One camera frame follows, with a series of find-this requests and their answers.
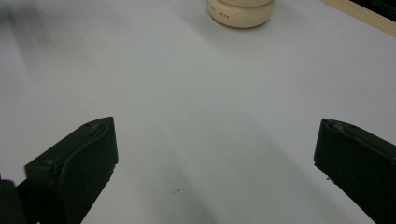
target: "white surface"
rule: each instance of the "white surface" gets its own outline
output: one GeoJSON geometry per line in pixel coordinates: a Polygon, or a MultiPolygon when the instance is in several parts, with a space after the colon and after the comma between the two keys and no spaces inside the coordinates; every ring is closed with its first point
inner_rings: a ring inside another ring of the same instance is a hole
{"type": "Polygon", "coordinates": [[[309,0],[251,30],[204,0],[36,3],[0,25],[3,178],[113,116],[120,163],[85,224],[373,223],[313,155],[322,118],[396,144],[394,37],[309,0]]]}

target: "cream jar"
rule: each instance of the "cream jar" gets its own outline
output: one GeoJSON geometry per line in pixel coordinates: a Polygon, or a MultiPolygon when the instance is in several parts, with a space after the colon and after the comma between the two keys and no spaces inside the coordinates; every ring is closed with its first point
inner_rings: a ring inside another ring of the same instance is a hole
{"type": "Polygon", "coordinates": [[[268,21],[275,0],[207,0],[210,15],[236,28],[250,28],[268,21]]]}

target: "wooden edge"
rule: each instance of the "wooden edge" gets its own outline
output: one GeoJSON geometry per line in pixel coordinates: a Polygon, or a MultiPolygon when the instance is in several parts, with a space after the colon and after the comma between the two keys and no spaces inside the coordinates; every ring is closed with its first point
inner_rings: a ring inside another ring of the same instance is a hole
{"type": "Polygon", "coordinates": [[[396,22],[349,0],[320,0],[344,13],[396,37],[396,22]]]}

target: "white table surface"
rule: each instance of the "white table surface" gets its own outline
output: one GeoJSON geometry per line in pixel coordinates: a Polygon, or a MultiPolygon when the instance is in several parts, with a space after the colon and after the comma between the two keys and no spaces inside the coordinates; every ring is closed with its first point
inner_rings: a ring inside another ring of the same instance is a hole
{"type": "Polygon", "coordinates": [[[373,223],[313,156],[322,118],[396,144],[394,37],[317,0],[249,30],[205,0],[30,2],[0,24],[3,178],[113,116],[120,163],[85,224],[373,223]]]}

